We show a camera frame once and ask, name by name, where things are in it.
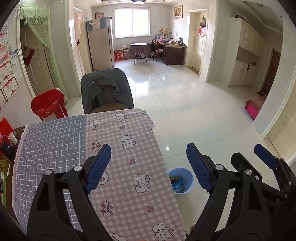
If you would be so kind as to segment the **blue plastic trash bin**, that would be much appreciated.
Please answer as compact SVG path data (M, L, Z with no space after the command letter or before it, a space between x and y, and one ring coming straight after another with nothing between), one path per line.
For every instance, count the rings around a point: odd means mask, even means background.
M190 170L184 167L172 168L168 172L171 186L176 195L188 193L194 186L194 177Z

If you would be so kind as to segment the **pink small stool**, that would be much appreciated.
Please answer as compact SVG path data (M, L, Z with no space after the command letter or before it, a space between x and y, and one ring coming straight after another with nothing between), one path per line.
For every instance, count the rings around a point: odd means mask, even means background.
M255 120L264 105L265 100L266 96L251 98L246 101L244 109Z

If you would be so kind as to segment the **pink and grey checked tablecloth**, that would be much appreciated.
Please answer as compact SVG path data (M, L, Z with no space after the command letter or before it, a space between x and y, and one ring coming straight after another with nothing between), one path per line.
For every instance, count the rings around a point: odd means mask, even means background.
M25 127L13 210L30 240L185 240L166 167L142 109Z

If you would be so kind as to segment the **white paper cup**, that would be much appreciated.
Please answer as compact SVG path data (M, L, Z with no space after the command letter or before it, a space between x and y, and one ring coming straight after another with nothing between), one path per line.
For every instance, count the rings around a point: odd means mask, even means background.
M9 139L10 139L10 142L13 143L14 145L18 143L16 136L12 132L9 134Z

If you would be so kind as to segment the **red gift box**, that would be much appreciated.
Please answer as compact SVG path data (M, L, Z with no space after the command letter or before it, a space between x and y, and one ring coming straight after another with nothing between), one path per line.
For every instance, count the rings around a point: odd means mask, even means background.
M9 143L9 135L10 133L14 133L14 129L11 127L11 125L9 124L9 122L7 121L7 119L5 117L1 117L1 121L0 121L0 133L1 133L1 137L7 142Z

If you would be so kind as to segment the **dark wooden desk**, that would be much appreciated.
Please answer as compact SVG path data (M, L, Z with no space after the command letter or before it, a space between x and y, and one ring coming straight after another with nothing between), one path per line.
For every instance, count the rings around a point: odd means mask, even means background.
M163 45L162 62L165 65L182 65L186 50L185 45Z

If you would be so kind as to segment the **chair with grey jacket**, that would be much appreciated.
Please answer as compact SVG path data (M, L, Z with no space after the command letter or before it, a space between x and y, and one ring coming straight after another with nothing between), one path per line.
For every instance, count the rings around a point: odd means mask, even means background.
M107 104L134 108L132 92L125 73L119 68L88 73L81 79L82 106L85 114Z

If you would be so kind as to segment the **wooden desk chair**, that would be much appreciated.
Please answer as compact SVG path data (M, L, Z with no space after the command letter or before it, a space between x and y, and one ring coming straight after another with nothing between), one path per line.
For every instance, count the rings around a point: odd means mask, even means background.
M159 56L163 56L163 45L159 41L154 41L154 56L153 59L158 61Z

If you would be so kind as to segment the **round table with cloth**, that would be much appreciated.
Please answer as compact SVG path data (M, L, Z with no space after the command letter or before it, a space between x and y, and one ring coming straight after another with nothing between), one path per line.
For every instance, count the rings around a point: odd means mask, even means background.
M134 64L140 59L144 59L147 62L150 56L149 45L147 43L133 43L130 45L128 52L134 60Z

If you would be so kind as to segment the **beige refrigerator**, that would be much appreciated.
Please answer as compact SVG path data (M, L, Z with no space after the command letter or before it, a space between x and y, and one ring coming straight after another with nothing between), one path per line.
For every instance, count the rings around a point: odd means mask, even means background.
M114 68L112 17L87 21L86 30L93 71Z

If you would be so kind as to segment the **green door curtain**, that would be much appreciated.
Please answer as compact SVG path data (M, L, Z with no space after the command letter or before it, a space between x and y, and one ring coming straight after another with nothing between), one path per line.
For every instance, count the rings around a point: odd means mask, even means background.
M67 101L67 91L63 84L62 76L56 60L54 51L52 32L51 32L51 10L49 6L34 6L30 4L21 4L20 18L25 19L25 25L28 25L37 39L49 49L50 60L53 73L56 78L57 87L64 93Z

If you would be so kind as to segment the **cream wall cabinet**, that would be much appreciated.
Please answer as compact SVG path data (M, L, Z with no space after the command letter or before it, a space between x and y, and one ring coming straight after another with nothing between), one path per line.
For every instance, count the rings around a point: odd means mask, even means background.
M259 63L265 39L241 18L231 18L225 70L228 86L253 86L259 73Z

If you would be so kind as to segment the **framed wall picture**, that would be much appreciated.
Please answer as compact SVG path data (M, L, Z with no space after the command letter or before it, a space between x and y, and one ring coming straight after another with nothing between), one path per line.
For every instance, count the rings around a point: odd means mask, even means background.
M174 7L174 18L181 19L183 17L183 5Z

